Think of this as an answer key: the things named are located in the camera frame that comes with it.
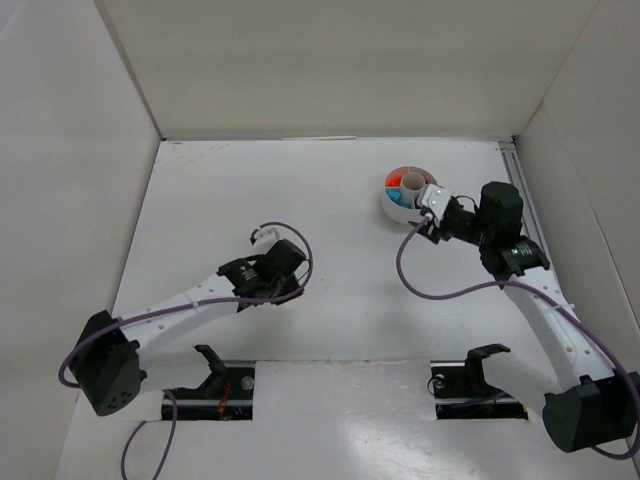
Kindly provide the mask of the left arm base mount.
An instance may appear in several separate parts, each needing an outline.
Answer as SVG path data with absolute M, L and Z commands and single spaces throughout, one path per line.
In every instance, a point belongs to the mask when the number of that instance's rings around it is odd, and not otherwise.
M 209 345 L 196 345 L 196 360 L 206 369 L 196 375 L 193 387 L 179 385 L 171 390 L 179 421 L 250 421 L 256 362 L 223 361 Z

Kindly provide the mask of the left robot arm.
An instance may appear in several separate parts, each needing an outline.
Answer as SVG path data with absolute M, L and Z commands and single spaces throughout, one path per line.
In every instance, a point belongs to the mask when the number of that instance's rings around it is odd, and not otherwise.
M 195 286 L 127 319 L 98 312 L 62 368 L 71 372 L 99 417 L 119 412 L 150 391 L 209 396 L 224 383 L 227 371 L 214 349 L 203 341 L 184 352 L 169 352 L 167 346 L 213 320 L 301 296 L 304 284 L 297 272 L 312 264 L 309 248 L 281 239 L 266 252 L 229 261 Z

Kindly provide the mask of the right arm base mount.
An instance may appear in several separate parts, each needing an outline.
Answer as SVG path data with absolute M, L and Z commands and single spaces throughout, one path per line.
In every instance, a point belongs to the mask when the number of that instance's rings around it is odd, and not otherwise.
M 490 386 L 482 362 L 498 353 L 509 353 L 501 344 L 468 351 L 463 360 L 433 360 L 427 390 L 435 400 L 437 420 L 529 419 L 526 407 L 502 390 Z

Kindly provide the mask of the orange round lego piece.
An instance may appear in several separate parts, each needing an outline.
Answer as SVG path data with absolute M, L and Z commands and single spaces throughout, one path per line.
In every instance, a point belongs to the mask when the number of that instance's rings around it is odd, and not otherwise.
M 405 171 L 391 172 L 385 180 L 386 188 L 399 188 L 402 182 L 402 177 L 406 174 Z

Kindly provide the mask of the teal long lego brick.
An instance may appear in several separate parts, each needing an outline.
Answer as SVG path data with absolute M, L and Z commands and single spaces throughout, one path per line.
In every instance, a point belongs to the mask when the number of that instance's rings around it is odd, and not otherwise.
M 401 205 L 401 194 L 399 190 L 388 190 L 387 191 L 388 198 L 395 203 L 396 205 Z

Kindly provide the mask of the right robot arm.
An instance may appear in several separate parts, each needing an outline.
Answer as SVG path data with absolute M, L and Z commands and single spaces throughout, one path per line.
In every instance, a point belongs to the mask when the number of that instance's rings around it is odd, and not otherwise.
M 505 393 L 542 420 L 563 452 L 592 448 L 639 434 L 639 375 L 626 370 L 587 332 L 564 298 L 542 248 L 522 231 L 523 200 L 508 183 L 490 182 L 467 210 L 448 190 L 429 184 L 417 205 L 419 234 L 433 243 L 460 240 L 516 305 L 542 346 L 554 374 L 516 358 L 502 344 L 468 351 L 461 366 L 436 370 L 439 398 L 482 398 Z

